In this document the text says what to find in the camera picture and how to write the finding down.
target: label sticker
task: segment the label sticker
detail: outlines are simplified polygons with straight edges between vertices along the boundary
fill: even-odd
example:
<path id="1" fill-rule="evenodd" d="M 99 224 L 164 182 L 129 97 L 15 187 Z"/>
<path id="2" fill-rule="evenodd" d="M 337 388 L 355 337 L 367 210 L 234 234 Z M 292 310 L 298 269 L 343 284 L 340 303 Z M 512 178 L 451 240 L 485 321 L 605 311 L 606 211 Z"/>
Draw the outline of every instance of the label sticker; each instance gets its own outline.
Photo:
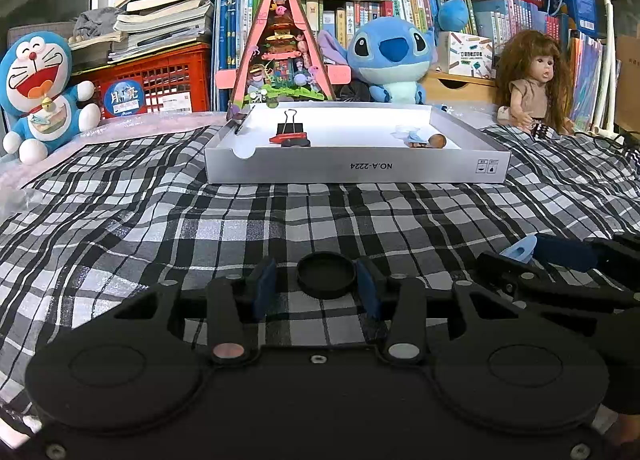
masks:
<path id="1" fill-rule="evenodd" d="M 123 117 L 146 112 L 145 91 L 135 79 L 111 83 L 102 97 L 106 117 Z"/>
<path id="2" fill-rule="evenodd" d="M 495 173 L 495 170 L 498 168 L 498 161 L 497 159 L 491 159 L 489 161 L 489 165 L 487 166 L 486 172 L 487 173 Z"/>
<path id="3" fill-rule="evenodd" d="M 393 163 L 351 163 L 351 169 L 393 169 Z"/>
<path id="4" fill-rule="evenodd" d="M 486 165 L 488 161 L 486 159 L 478 159 L 478 166 L 476 166 L 476 173 L 486 173 Z"/>
<path id="5" fill-rule="evenodd" d="M 162 96 L 162 108 L 160 111 L 165 113 L 193 112 L 191 109 L 191 93 L 180 92 Z"/>

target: stitch ear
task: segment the stitch ear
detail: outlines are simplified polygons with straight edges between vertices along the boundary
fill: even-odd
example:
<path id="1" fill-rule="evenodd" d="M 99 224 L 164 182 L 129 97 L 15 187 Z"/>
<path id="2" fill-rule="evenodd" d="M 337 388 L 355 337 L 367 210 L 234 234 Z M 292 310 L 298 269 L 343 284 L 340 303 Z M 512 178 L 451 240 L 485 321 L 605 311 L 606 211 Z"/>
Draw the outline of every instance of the stitch ear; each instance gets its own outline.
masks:
<path id="1" fill-rule="evenodd" d="M 317 40 L 323 56 L 337 63 L 337 65 L 349 65 L 347 63 L 347 50 L 330 33 L 325 30 L 320 31 Z"/>

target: cardboard box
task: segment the cardboard box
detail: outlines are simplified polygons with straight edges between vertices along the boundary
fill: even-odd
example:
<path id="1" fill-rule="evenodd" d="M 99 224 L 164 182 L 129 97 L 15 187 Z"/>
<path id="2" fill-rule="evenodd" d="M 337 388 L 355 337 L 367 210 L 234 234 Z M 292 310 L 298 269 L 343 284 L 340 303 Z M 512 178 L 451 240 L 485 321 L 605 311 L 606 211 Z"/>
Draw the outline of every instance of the cardboard box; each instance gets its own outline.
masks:
<path id="1" fill-rule="evenodd" d="M 616 58 L 622 62 L 622 66 L 620 66 L 620 78 L 616 88 L 614 122 L 625 130 L 640 131 L 640 111 L 638 110 L 640 38 L 617 36 Z"/>
<path id="2" fill-rule="evenodd" d="M 490 79 L 494 44 L 473 34 L 442 32 L 438 38 L 438 61 L 433 70 L 444 74 Z"/>
<path id="3" fill-rule="evenodd" d="M 286 110 L 296 111 L 295 124 L 303 124 L 310 148 L 269 142 Z M 270 109 L 258 104 L 237 135 L 235 126 L 230 121 L 205 147 L 210 183 L 502 183 L 511 157 L 492 137 L 430 106 L 305 102 Z M 442 133 L 447 145 L 409 148 L 394 135 L 399 127 Z"/>

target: doll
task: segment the doll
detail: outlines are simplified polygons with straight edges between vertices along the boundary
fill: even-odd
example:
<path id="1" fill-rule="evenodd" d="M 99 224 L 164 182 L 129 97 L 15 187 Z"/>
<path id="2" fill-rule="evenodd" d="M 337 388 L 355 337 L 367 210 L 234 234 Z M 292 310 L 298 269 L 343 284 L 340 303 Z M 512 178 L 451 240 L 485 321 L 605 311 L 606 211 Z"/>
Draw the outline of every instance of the doll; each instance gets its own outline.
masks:
<path id="1" fill-rule="evenodd" d="M 495 79 L 498 123 L 530 133 L 543 122 L 557 133 L 573 132 L 568 66 L 558 43 L 539 31 L 520 31 L 504 46 Z"/>

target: black and white checkered fabric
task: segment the black and white checkered fabric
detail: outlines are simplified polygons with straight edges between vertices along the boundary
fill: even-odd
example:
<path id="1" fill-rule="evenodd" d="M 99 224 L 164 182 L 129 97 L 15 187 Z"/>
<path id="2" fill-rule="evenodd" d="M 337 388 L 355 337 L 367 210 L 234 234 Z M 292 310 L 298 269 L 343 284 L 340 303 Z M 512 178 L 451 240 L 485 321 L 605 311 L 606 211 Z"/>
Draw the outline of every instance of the black and white checkered fabric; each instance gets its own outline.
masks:
<path id="1" fill-rule="evenodd" d="M 640 229 L 638 169 L 591 139 L 487 129 L 513 154 L 503 185 L 210 185 L 202 149 L 214 131 L 86 147 L 32 184 L 41 206 L 0 226 L 0 398 L 14 427 L 33 414 L 23 384 L 34 351 L 159 280 L 203 287 L 271 255 L 279 292 L 248 329 L 255 343 L 363 342 L 380 328 L 353 296 L 321 302 L 295 284 L 307 253 L 366 255 L 385 274 L 448 289 L 479 253 L 532 233 Z M 204 342 L 203 323 L 185 339 Z"/>

